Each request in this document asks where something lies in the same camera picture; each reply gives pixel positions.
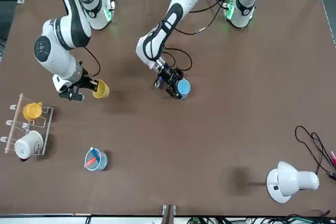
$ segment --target yellow cup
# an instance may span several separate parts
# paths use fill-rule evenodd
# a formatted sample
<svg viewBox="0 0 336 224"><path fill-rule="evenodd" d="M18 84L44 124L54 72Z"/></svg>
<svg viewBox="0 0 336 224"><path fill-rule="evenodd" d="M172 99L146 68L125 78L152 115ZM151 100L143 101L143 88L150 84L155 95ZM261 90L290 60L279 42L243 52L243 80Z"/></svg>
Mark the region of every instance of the yellow cup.
<svg viewBox="0 0 336 224"><path fill-rule="evenodd" d="M98 80L98 87L96 92L92 92L95 98L105 98L108 97L110 94L110 88L103 82L102 80Z"/></svg>
<svg viewBox="0 0 336 224"><path fill-rule="evenodd" d="M27 121L37 119L42 114L42 103L29 103L23 108L23 117Z"/></svg>

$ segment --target table surface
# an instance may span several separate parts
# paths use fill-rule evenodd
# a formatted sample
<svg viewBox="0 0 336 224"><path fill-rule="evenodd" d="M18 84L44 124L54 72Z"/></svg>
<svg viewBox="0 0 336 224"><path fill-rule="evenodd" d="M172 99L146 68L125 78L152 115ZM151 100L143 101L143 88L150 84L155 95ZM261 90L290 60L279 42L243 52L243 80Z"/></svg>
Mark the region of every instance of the table surface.
<svg viewBox="0 0 336 224"><path fill-rule="evenodd" d="M336 214L336 184L322 171L318 190L300 191L287 204L274 202L265 187L279 161L315 171L295 139L296 125L336 148L336 57L322 3L258 0L243 31L219 15L198 35L174 32L166 46L186 50L194 61L186 72L192 91L182 101L155 89L155 73L135 54L169 2L118 0L113 24L93 31L88 45L111 93L98 100L84 91L84 103L59 98L52 75L33 55L44 21L65 13L62 1L17 6L0 66L1 136L9 133L9 106L21 92L52 105L55 116L44 156L22 163L0 152L0 213L159 214L162 204L175 204L180 215ZM190 14L179 28L195 31L215 11ZM84 49L71 53L89 72L97 70ZM174 55L187 67L183 54ZM83 168L92 146L108 154L104 172Z"/></svg>

